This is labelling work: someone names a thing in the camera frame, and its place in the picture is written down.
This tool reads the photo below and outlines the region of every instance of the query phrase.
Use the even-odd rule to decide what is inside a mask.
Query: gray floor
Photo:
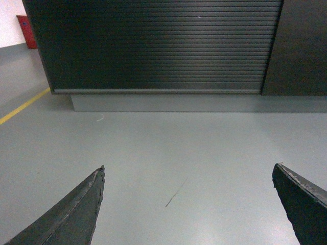
[[[40,66],[16,62],[1,81],[2,115],[46,87]],[[35,84],[26,89],[28,67]],[[271,173],[283,162],[327,189],[326,121],[326,113],[74,112],[68,96],[48,93],[0,126],[0,244],[102,164],[92,245],[299,244]]]

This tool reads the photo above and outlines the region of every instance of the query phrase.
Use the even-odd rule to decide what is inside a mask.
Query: gray baseboard
[[[20,52],[24,52],[28,50],[26,43],[20,43],[12,46],[7,47],[1,47],[0,48],[0,55],[1,56],[8,56],[8,55],[14,55]]]
[[[327,112],[325,96],[72,94],[75,111]]]

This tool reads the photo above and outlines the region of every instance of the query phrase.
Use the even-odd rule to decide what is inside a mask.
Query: red fire extinguisher box
[[[36,41],[34,39],[34,35],[32,32],[32,28],[29,22],[29,19],[27,18],[27,16],[24,15],[17,15],[22,33],[25,37],[25,41],[27,44],[28,48],[37,48],[36,46]]]

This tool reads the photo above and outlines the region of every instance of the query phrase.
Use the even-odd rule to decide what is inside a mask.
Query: white wall
[[[21,0],[0,0],[0,48],[25,42],[16,15],[26,15]]]

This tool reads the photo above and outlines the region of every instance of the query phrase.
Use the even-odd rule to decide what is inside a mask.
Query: yellow floor line
[[[5,123],[6,121],[8,121],[10,118],[12,118],[14,115],[16,115],[18,112],[22,111],[23,109],[25,109],[27,106],[29,106],[30,104],[32,104],[33,102],[37,101],[39,98],[41,98],[43,95],[45,95],[46,93],[48,93],[50,91],[50,88],[47,88],[46,90],[44,90],[43,92],[39,93],[38,95],[34,96],[33,98],[31,98],[29,101],[26,101],[24,104],[22,104],[21,106],[19,106],[18,108],[16,108],[15,110],[13,110],[12,112],[10,112],[9,114],[5,115],[3,118],[0,119],[0,125]]]

